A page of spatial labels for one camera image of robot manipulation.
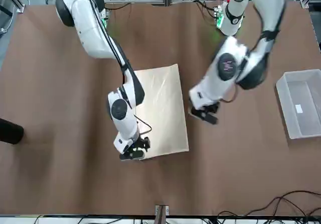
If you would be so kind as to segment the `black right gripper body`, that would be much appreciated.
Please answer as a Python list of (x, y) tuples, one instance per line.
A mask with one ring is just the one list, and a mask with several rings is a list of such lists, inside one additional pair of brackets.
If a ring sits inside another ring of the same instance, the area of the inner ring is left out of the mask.
[(134, 143), (134, 148), (143, 149), (146, 152), (150, 148), (150, 139), (148, 137), (139, 136), (136, 142)]

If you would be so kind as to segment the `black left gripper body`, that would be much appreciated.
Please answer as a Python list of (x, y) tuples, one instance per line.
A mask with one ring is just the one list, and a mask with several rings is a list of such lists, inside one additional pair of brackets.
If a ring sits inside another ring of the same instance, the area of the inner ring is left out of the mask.
[(203, 106), (202, 111), (204, 111), (205, 113), (216, 114), (219, 107), (220, 107), (220, 102), (218, 101), (214, 104)]

